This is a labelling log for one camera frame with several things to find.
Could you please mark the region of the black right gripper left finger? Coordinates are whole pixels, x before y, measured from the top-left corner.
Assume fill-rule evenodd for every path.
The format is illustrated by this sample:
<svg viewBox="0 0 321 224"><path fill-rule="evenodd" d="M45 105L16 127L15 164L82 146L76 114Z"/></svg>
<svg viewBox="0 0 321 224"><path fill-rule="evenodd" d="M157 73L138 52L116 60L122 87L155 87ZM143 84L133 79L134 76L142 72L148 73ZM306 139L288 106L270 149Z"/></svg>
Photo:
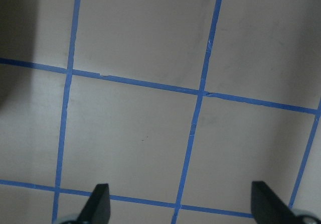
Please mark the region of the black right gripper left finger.
<svg viewBox="0 0 321 224"><path fill-rule="evenodd" d="M111 216L109 185L97 184L76 223L108 224Z"/></svg>

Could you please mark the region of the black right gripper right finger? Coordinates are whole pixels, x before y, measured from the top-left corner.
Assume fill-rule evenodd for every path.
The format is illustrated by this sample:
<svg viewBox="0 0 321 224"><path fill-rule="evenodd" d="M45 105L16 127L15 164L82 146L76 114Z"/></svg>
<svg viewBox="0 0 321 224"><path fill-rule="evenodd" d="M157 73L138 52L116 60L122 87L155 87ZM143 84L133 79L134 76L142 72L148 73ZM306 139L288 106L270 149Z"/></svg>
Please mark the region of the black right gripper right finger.
<svg viewBox="0 0 321 224"><path fill-rule="evenodd" d="M251 214L258 224L303 223L264 181L251 184Z"/></svg>

